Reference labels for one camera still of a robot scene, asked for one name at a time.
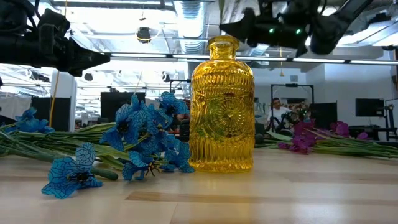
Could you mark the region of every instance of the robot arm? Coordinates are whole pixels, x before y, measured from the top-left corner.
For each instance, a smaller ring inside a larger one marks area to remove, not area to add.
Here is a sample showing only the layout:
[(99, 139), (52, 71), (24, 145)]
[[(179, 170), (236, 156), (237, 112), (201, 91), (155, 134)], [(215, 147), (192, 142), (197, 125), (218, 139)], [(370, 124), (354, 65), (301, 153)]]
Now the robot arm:
[(277, 0), (259, 0), (259, 16), (247, 8), (240, 21), (220, 24), (220, 29), (251, 47), (268, 44), (295, 48), (296, 57), (307, 52), (305, 41), (311, 37), (311, 51), (325, 55), (337, 46), (349, 25), (373, 0), (347, 0), (330, 16), (318, 12), (320, 0), (290, 0), (287, 9), (276, 17), (272, 15), (273, 1)]
[[(55, 67), (81, 77), (83, 70), (110, 61), (66, 38), (70, 23), (65, 16), (50, 9), (39, 15), (38, 6), (39, 0), (35, 7), (29, 0), (0, 0), (0, 63)], [(40, 19), (37, 26), (35, 14)], [(32, 27), (26, 24), (28, 19)]]

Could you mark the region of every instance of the ceiling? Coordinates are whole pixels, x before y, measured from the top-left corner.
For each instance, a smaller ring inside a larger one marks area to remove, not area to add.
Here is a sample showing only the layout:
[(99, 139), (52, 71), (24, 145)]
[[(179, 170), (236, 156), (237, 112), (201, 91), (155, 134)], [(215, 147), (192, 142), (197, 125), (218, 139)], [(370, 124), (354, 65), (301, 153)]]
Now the ceiling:
[[(42, 0), (39, 12), (43, 13), (46, 8), (49, 8), (64, 14), (65, 3), (64, 0)], [(333, 13), (343, 3), (342, 0), (329, 0), (324, 14)], [(253, 7), (259, 13), (257, 0), (226, 0), (221, 19), (219, 4), (215, 0), (68, 0), (66, 17), (72, 23), (70, 37), (74, 38), (82, 47), (97, 52), (208, 54), (206, 41), (220, 35), (218, 28), (220, 21), (224, 23), (240, 20), (243, 16), (241, 12), (246, 7)], [(274, 9), (277, 11), (282, 7), (283, 5), (279, 4), (275, 5)], [(375, 38), (377, 41), (364, 44), (361, 43), (363, 39), (358, 36), (361, 31), (363, 35), (366, 21), (381, 10), (387, 10), (393, 16), (396, 15), (396, 8), (392, 6), (392, 0), (374, 1), (349, 28), (352, 31), (351, 35), (343, 37), (339, 47), (323, 58), (379, 58), (380, 50), (374, 50), (375, 47), (372, 47), (372, 44), (396, 33), (398, 24), (388, 24), (388, 28), (391, 28), (388, 32)], [(140, 27), (150, 27), (151, 35), (155, 38), (149, 44), (142, 44), (138, 41), (136, 33)], [(375, 30), (380, 28), (373, 27), (372, 29), (372, 32), (376, 33)], [(371, 35), (369, 30), (365, 30), (365, 32), (368, 32), (367, 35)], [(241, 44), (239, 54), (293, 57), (295, 50), (266, 45), (250, 49), (247, 45)], [(308, 53), (303, 57), (321, 56)], [(147, 87), (147, 96), (158, 97), (169, 88), (169, 84), (162, 80), (162, 74), (166, 73), (174, 79), (186, 79), (196, 66), (197, 63), (184, 61), (151, 62), (116, 58), (110, 63), (85, 71), (85, 73), (92, 74), (92, 81), (85, 80), (84, 76), (78, 78), (78, 109), (85, 113), (90, 111), (98, 114), (100, 92), (109, 91), (109, 86), (116, 87), (119, 91), (143, 91), (142, 87)], [(269, 69), (280, 66), (279, 62), (258, 65), (258, 67)], [(302, 72), (306, 72), (317, 64), (285, 63), (282, 66), (299, 68)], [(38, 69), (19, 65), (0, 65), (3, 82), (15, 84), (14, 86), (4, 86), (6, 88), (2, 87), (0, 96), (21, 94), (49, 96), (52, 74), (51, 68)], [(187, 83), (173, 83), (173, 87), (176, 88), (178, 97), (190, 95), (190, 87)]]

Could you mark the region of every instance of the white wall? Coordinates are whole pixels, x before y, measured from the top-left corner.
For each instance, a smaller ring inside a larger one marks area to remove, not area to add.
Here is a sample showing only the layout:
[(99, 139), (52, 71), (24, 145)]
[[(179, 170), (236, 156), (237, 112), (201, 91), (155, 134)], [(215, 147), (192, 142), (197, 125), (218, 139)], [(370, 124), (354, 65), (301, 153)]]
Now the white wall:
[(329, 103), (325, 99), (325, 65), (319, 65), (306, 74), (308, 85), (314, 85), (314, 100), (316, 103)]
[[(280, 68), (272, 71), (269, 69), (253, 69), (254, 74), (254, 96), (259, 98), (260, 103), (269, 104), (271, 102), (271, 84), (287, 84), (290, 81), (291, 75), (298, 75), (298, 84), (306, 84), (305, 73), (302, 73), (298, 68), (283, 69), (284, 76), (280, 75)], [(286, 88), (284, 86), (274, 87), (274, 97), (278, 98), (311, 98), (310, 89), (303, 88)]]
[[(389, 53), (378, 60), (390, 60)], [(356, 98), (393, 98), (391, 70), (394, 67), (380, 65), (320, 65), (306, 75), (308, 84), (315, 85), (315, 102), (337, 101), (338, 120), (349, 125), (376, 124), (385, 126), (384, 118), (355, 116)]]

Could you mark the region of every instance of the bouquet of flowers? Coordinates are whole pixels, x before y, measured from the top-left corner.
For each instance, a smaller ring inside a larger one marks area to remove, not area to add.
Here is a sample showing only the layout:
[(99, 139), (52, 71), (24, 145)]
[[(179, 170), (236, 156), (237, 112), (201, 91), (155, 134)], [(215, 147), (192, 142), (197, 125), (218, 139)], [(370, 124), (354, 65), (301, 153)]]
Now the bouquet of flowers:
[[(0, 127), (0, 156), (17, 155), (53, 162), (49, 184), (43, 194), (66, 198), (75, 190), (100, 187), (99, 175), (111, 180), (118, 178), (113, 170), (121, 170), (124, 180), (144, 179), (153, 170), (194, 172), (188, 163), (188, 143), (180, 142), (167, 130), (176, 114), (189, 114), (184, 101), (165, 92), (160, 108), (146, 106), (132, 96), (131, 104), (117, 110), (115, 123), (98, 124), (77, 132), (57, 132), (47, 120), (34, 117), (31, 108), (18, 116), (17, 122)], [(102, 162), (109, 169), (97, 169)]]
[(294, 126), (294, 137), (270, 133), (279, 140), (268, 147), (286, 149), (294, 153), (311, 152), (358, 157), (398, 158), (398, 148), (383, 146), (368, 141), (368, 135), (361, 133), (357, 138), (349, 135), (348, 125), (344, 122), (332, 124), (330, 130), (314, 128), (315, 120), (301, 121)]

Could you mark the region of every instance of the black monitor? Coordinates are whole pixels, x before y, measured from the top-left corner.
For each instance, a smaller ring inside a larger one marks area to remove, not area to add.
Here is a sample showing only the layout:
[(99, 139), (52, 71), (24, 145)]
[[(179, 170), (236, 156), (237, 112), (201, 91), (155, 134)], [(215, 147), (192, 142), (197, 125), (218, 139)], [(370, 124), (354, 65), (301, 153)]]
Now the black monitor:
[(383, 117), (384, 100), (381, 99), (355, 99), (355, 116), (358, 117)]
[(337, 103), (313, 103), (310, 112), (316, 128), (330, 129), (330, 125), (337, 122)]
[[(32, 97), (31, 106), (37, 109), (35, 118), (50, 120), (52, 98)], [(56, 131), (69, 131), (70, 98), (55, 98), (52, 127)]]
[[(116, 111), (125, 103), (131, 103), (131, 96), (134, 93), (101, 93), (101, 117), (114, 122)], [(136, 93), (138, 100), (145, 101), (145, 93)]]

